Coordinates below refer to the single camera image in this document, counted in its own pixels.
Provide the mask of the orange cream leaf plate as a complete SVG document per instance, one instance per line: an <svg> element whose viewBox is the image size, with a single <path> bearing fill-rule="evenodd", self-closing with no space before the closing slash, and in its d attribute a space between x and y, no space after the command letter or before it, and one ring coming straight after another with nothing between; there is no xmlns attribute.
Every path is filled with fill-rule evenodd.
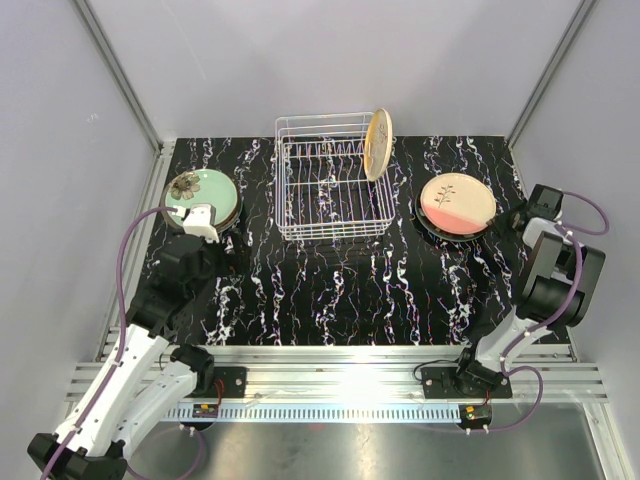
<svg viewBox="0 0 640 480"><path fill-rule="evenodd" d="M363 166L368 181L375 182L386 171L393 145L393 126L389 112L376 110L367 129Z"/></svg>

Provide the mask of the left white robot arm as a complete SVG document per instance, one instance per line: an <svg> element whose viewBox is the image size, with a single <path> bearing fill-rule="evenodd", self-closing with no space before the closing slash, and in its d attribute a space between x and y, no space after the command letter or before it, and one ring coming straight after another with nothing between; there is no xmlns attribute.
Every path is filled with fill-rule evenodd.
<svg viewBox="0 0 640 480"><path fill-rule="evenodd" d="M222 242L178 235L134 295L108 359L83 398L27 452L45 479L121 479L148 433L184 398L240 398L244 367L218 367L177 335L205 311L217 281L247 269L250 248L229 230Z"/></svg>

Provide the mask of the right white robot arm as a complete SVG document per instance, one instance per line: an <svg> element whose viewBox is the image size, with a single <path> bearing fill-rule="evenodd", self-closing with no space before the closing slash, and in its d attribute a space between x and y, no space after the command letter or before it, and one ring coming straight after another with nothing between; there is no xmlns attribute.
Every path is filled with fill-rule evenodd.
<svg viewBox="0 0 640 480"><path fill-rule="evenodd" d="M593 207L603 227L594 230L563 221L566 196ZM578 233L603 236L610 230L604 210L578 193L537 184L529 199L501 215L497 225L518 234L531 252L516 282L511 313L459 357L453 385L465 397L502 386L508 381L513 361L528 346L559 327L579 324L606 259L604 252L576 238Z"/></svg>

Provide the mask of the pink cream branch plate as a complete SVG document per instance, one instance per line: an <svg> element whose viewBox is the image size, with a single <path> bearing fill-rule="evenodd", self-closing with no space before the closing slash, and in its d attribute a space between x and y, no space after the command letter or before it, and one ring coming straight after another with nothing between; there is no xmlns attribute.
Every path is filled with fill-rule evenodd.
<svg viewBox="0 0 640 480"><path fill-rule="evenodd" d="M421 191L420 206L436 228L454 235L484 231L497 212L492 191L478 179L460 173L429 180Z"/></svg>

